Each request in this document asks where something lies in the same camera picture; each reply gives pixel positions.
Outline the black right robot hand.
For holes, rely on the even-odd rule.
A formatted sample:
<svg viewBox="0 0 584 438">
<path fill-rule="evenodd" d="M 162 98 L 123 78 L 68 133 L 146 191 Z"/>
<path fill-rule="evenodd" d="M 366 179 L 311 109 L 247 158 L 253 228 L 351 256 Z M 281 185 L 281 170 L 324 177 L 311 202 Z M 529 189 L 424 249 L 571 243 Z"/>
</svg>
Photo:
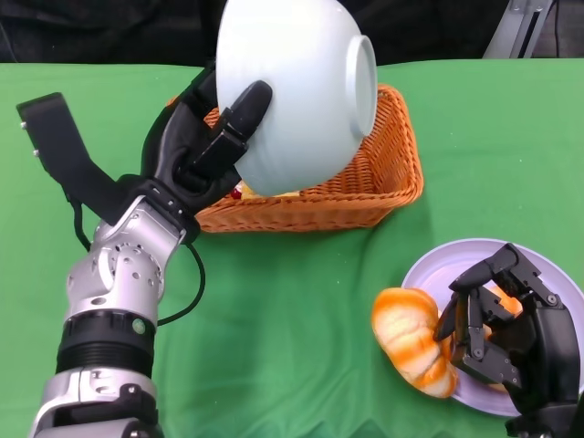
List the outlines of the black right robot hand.
<svg viewBox="0 0 584 438">
<path fill-rule="evenodd" d="M 503 245 L 450 284 L 434 331 L 437 341 L 454 338 L 456 368 L 503 385 L 522 415 L 579 401 L 577 331 L 540 274 L 515 245 Z"/>
</svg>

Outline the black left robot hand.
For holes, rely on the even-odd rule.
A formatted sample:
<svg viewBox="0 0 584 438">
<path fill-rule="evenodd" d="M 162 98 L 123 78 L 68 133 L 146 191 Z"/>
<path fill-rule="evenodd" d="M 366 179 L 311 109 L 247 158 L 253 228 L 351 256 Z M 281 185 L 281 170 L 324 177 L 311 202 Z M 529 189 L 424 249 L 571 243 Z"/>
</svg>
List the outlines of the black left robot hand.
<svg viewBox="0 0 584 438">
<path fill-rule="evenodd" d="M 240 182 L 235 163 L 247 153 L 272 97 L 267 83 L 255 81 L 209 125 L 205 118 L 218 107 L 215 63 L 209 64 L 151 126 L 141 174 L 162 183 L 174 202 L 198 214 Z"/>
</svg>

